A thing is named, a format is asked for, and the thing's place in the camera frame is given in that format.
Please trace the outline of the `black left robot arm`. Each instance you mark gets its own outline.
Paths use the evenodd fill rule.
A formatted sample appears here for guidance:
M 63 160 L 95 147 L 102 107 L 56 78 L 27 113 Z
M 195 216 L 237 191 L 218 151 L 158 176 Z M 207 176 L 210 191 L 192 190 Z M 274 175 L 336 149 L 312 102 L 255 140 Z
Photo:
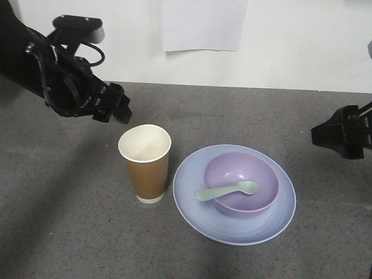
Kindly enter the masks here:
M 1 1 L 1 75 L 63 117 L 128 123 L 132 112 L 123 87 L 104 83 L 91 70 L 105 60 L 96 46 L 104 38 L 102 20 L 61 15 L 52 24 L 54 31 L 44 36 L 24 25 L 9 1 Z

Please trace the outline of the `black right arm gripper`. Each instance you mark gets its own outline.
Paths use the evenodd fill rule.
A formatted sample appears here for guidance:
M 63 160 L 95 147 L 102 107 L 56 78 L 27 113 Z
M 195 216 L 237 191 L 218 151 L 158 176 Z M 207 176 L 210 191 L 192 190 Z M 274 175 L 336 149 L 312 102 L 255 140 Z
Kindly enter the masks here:
M 337 109 L 311 134 L 314 145 L 332 149 L 345 159 L 363 159 L 364 150 L 371 149 L 371 103 Z

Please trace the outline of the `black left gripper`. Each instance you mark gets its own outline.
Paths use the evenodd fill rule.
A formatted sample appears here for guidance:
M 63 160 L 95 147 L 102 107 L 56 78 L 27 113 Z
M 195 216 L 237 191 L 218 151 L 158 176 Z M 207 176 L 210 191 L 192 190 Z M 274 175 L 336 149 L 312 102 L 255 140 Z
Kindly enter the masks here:
M 67 44 L 47 41 L 37 46 L 38 79 L 46 104 L 63 117 L 91 115 L 102 123 L 127 124 L 132 111 L 124 88 L 116 83 L 105 84 L 91 70 L 105 60 L 103 51 L 91 42 L 78 44 L 97 51 L 100 59 L 89 62 L 70 52 Z

